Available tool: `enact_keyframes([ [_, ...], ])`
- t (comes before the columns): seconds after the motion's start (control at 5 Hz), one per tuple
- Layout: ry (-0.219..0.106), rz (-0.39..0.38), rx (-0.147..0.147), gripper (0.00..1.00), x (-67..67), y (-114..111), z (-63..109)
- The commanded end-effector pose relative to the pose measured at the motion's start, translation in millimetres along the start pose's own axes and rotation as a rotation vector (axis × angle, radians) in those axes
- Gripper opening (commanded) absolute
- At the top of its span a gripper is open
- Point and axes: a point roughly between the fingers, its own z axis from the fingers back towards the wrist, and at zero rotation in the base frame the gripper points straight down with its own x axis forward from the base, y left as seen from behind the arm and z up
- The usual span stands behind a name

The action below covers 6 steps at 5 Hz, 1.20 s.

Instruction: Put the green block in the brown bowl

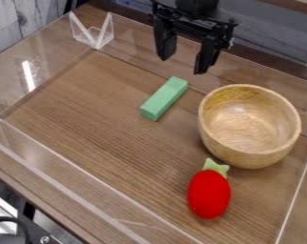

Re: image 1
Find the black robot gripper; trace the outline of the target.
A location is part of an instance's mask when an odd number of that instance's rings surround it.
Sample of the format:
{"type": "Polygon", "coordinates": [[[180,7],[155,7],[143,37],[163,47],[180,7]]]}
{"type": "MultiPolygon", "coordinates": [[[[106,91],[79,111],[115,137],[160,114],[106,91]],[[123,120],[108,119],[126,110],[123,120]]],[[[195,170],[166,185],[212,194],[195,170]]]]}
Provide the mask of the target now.
{"type": "Polygon", "coordinates": [[[195,74],[215,65],[222,49],[235,42],[238,21],[219,9],[220,0],[151,0],[154,4],[154,39],[158,56],[166,61],[178,50],[178,34],[203,38],[196,55],[195,74]]]}

